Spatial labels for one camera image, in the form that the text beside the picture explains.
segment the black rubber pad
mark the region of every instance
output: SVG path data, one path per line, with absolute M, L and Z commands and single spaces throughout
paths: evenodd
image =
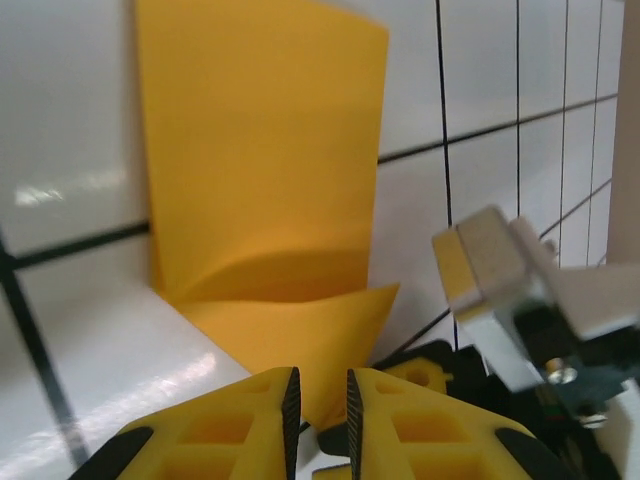
M 360 480 L 362 466 L 362 427 L 364 405 L 356 373 L 347 372 L 347 426 L 349 434 L 349 457 L 351 458 L 351 478 Z
M 284 438 L 287 480 L 296 478 L 298 436 L 300 435 L 300 370 L 293 367 L 282 400 L 282 436 Z
M 69 480 L 116 480 L 152 435 L 151 427 L 138 427 L 116 435 L 71 475 Z
M 495 435 L 532 480 L 578 480 L 538 439 L 511 428 L 499 428 Z

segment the screw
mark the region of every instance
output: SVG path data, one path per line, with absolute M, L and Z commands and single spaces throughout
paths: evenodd
M 565 385 L 578 378 L 578 371 L 561 358 L 552 358 L 545 364 L 547 380 L 552 385 Z
M 578 419 L 584 428 L 594 430 L 602 427 L 606 423 L 607 416 L 604 413 L 598 412 L 593 415 L 581 415 Z

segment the white tile wall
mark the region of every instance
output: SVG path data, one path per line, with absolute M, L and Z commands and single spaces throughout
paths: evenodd
M 564 129 L 563 215 L 591 193 L 593 105 L 567 112 Z
M 0 478 L 66 478 L 73 466 L 15 320 L 0 298 Z
M 376 345 L 379 359 L 446 308 L 431 237 L 447 228 L 442 149 L 378 170 L 369 283 L 400 282 L 391 317 Z
M 433 0 L 341 0 L 389 29 L 380 153 L 442 140 Z
M 520 126 L 520 213 L 538 232 L 560 218 L 562 115 Z
M 592 100 L 598 74 L 600 0 L 568 0 L 566 105 Z
M 611 178 L 617 104 L 618 102 L 614 98 L 596 105 L 596 132 L 593 145 L 594 189 Z
M 591 220 L 589 222 L 588 265 L 595 266 L 607 253 L 609 236 L 609 200 L 611 185 L 606 186 L 591 199 Z
M 602 0 L 598 96 L 618 92 L 624 1 Z
M 619 0 L 602 0 L 600 35 L 600 0 L 519 0 L 519 112 L 515 0 L 325 1 L 390 30 L 382 154 L 442 140 L 440 5 L 448 137 L 471 137 L 448 148 L 453 222 L 489 204 L 509 218 L 518 211 L 517 129 L 469 134 L 591 102 L 596 80 L 598 96 L 617 91 Z M 146 220 L 132 8 L 3 2 L 0 65 L 10 68 L 0 68 L 0 229 L 12 254 Z M 534 228 L 559 221 L 561 200 L 565 215 L 583 202 L 545 235 L 561 243 L 563 266 L 593 264 L 606 249 L 610 188 L 584 199 L 611 176 L 615 107 L 615 99 L 598 103 L 595 137 L 593 105 L 567 112 L 564 130 L 562 115 L 520 128 L 520 209 Z M 448 202 L 442 148 L 379 169 L 370 283 L 402 287 L 374 359 L 446 308 L 431 237 L 447 227 Z M 150 290 L 147 255 L 143 236 L 19 272 L 91 453 L 135 417 L 246 376 Z M 0 358 L 9 359 L 0 366 L 0 418 L 10 424 L 0 429 L 0 478 L 65 478 L 66 446 L 5 310 L 0 304 Z M 449 316 L 414 345 L 452 335 Z M 20 407 L 28 414 L 6 413 Z M 316 455 L 310 438 L 299 478 L 336 462 Z
M 2 3 L 0 217 L 13 253 L 146 217 L 131 5 Z
M 151 291 L 148 251 L 139 237 L 20 273 L 90 453 L 138 417 L 247 375 Z
M 515 120 L 516 3 L 441 6 L 449 136 Z
M 562 108 L 566 1 L 520 0 L 520 118 Z
M 517 135 L 515 128 L 449 147 L 453 222 L 487 205 L 509 219 L 517 214 Z
M 589 202 L 562 222 L 560 231 L 560 267 L 584 267 L 589 239 Z

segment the white surface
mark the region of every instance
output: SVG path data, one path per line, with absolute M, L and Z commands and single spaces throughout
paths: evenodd
M 633 381 L 627 391 L 609 402 L 609 420 L 596 438 L 625 480 L 640 478 L 640 389 Z
M 444 0 L 449 136 L 516 118 L 516 2 Z
M 44 397 L 29 353 L 0 299 L 0 479 L 65 479 L 67 445 Z
M 560 218 L 562 115 L 520 126 L 520 214 L 538 232 Z
M 567 112 L 564 130 L 562 214 L 591 193 L 594 106 Z
M 566 105 L 596 96 L 599 32 L 600 0 L 569 0 Z
M 602 32 L 598 67 L 599 97 L 618 93 L 623 20 L 623 0 L 602 0 Z
M 307 428 L 298 439 L 298 464 L 296 480 L 311 480 L 313 472 L 321 468 L 349 463 L 348 457 L 325 455 L 316 442 L 316 431 Z
M 515 128 L 449 147 L 453 223 L 491 204 L 516 216 L 517 156 Z
M 0 217 L 12 253 L 146 217 L 131 9 L 2 2 Z
M 372 286 L 400 282 L 387 324 L 374 348 L 379 359 L 446 309 L 431 238 L 447 228 L 442 149 L 378 169 L 369 267 Z
M 618 101 L 615 98 L 596 105 L 596 136 L 593 146 L 594 189 L 611 178 L 617 105 Z
M 566 8 L 520 0 L 520 118 L 562 107 Z
M 331 1 L 389 29 L 380 153 L 442 140 L 433 0 Z
M 591 198 L 591 221 L 589 222 L 588 265 L 596 266 L 607 253 L 609 236 L 609 199 L 611 185 L 603 188 Z
M 20 275 L 90 453 L 138 417 L 247 375 L 151 291 L 148 254 L 138 237 Z
M 587 264 L 589 202 L 562 222 L 560 267 L 584 267 Z

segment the folded paper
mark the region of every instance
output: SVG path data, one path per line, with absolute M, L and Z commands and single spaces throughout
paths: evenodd
M 251 372 L 299 366 L 321 425 L 395 295 L 366 291 L 387 32 L 309 0 L 138 0 L 137 37 L 154 285 Z

